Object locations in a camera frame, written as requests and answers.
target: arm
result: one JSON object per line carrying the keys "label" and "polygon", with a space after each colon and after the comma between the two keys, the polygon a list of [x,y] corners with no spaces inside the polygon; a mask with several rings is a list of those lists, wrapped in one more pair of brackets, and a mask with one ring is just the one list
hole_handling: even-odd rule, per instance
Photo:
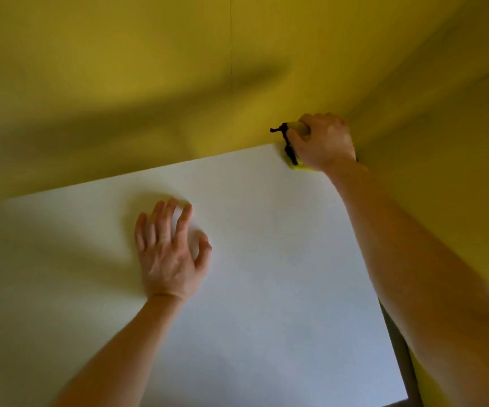
{"label": "arm", "polygon": [[71,380],[52,407],[136,407],[147,385],[154,355],[186,300],[206,275],[212,251],[208,238],[199,241],[192,260],[186,205],[171,237],[177,201],[160,201],[152,215],[141,213],[135,242],[148,300],[135,318],[108,342]]}
{"label": "arm", "polygon": [[349,129],[306,114],[299,157],[343,198],[369,276],[409,347],[453,403],[489,406],[489,289],[480,276],[389,197],[356,163]]}

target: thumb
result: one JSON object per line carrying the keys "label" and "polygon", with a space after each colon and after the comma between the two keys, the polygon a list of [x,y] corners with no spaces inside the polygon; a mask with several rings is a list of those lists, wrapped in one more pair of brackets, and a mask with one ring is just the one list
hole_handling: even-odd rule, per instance
{"label": "thumb", "polygon": [[195,269],[198,271],[207,271],[208,265],[210,264],[210,259],[212,255],[212,246],[208,242],[208,237],[203,234],[199,238],[199,254],[194,261]]}
{"label": "thumb", "polygon": [[293,149],[299,154],[300,150],[305,145],[305,141],[301,138],[296,129],[288,129],[286,136],[292,144]]}

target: hand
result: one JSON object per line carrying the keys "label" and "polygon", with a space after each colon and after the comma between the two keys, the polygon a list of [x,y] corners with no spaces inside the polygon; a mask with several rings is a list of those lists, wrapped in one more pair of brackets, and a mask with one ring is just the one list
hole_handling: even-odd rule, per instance
{"label": "hand", "polygon": [[150,217],[140,213],[135,225],[135,244],[148,298],[173,296],[185,302],[195,294],[207,274],[212,247],[206,234],[199,239],[195,261],[188,247],[191,204],[184,207],[175,235],[171,237],[171,221],[177,203],[174,198],[167,204],[158,201]]}
{"label": "hand", "polygon": [[350,129],[340,117],[331,113],[304,114],[299,121],[309,126],[309,140],[303,140],[295,129],[289,129],[287,135],[303,163],[326,172],[338,161],[356,161]]}

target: black object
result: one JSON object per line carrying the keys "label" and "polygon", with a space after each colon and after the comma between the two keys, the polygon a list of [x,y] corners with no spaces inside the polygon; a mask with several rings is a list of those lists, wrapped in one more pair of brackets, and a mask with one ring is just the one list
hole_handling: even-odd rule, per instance
{"label": "black object", "polygon": [[271,129],[271,133],[275,133],[277,131],[282,132],[282,137],[284,137],[284,140],[286,141],[286,147],[284,147],[284,151],[286,151],[286,154],[292,161],[292,164],[299,165],[297,157],[295,156],[295,151],[293,151],[292,144],[289,142],[288,136],[286,135],[286,133],[288,132],[288,123],[283,122],[277,129]]}

